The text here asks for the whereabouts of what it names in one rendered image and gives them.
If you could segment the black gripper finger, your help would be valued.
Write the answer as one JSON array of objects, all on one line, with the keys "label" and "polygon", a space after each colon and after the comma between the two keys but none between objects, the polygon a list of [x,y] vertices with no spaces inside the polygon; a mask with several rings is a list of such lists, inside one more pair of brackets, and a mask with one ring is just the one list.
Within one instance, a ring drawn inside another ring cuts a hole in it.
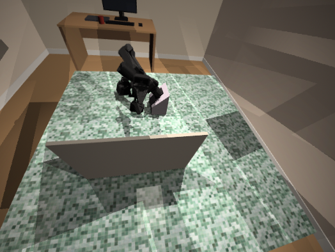
[{"label": "black gripper finger", "polygon": [[139,104],[142,104],[148,92],[148,86],[133,84],[132,90],[136,93]]},{"label": "black gripper finger", "polygon": [[137,114],[140,114],[141,111],[144,109],[144,104],[130,103],[130,107],[134,108]]}]

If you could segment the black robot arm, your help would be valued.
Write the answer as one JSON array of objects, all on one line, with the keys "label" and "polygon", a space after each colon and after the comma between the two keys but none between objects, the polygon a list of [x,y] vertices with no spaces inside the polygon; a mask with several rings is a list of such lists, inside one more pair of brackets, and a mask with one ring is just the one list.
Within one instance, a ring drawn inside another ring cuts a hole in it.
[{"label": "black robot arm", "polygon": [[[134,74],[146,75],[144,70],[141,68],[138,60],[136,59],[136,54],[133,50],[134,48],[130,44],[125,44],[119,51],[118,54],[121,56],[124,62],[122,62],[117,71],[123,76],[117,84],[116,91],[120,96],[128,95],[131,97],[130,89],[133,86],[132,81]],[[150,78],[150,83],[148,86],[148,92],[154,94],[155,99],[160,97],[164,92],[162,88],[159,88],[159,82],[155,78]],[[131,81],[131,82],[129,82]]]}]

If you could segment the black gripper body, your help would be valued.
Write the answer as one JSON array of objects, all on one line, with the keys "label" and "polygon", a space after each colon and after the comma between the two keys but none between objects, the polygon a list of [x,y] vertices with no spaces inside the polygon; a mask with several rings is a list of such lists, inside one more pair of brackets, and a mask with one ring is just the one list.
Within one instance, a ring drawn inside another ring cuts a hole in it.
[{"label": "black gripper body", "polygon": [[[142,74],[134,74],[132,84],[140,84],[144,86],[149,86],[150,83],[150,78],[147,75],[142,75]],[[132,95],[131,97],[134,97],[134,100],[131,103],[139,103],[137,100],[137,95],[136,93],[132,90]],[[130,107],[131,112],[136,112],[134,108]]]}]

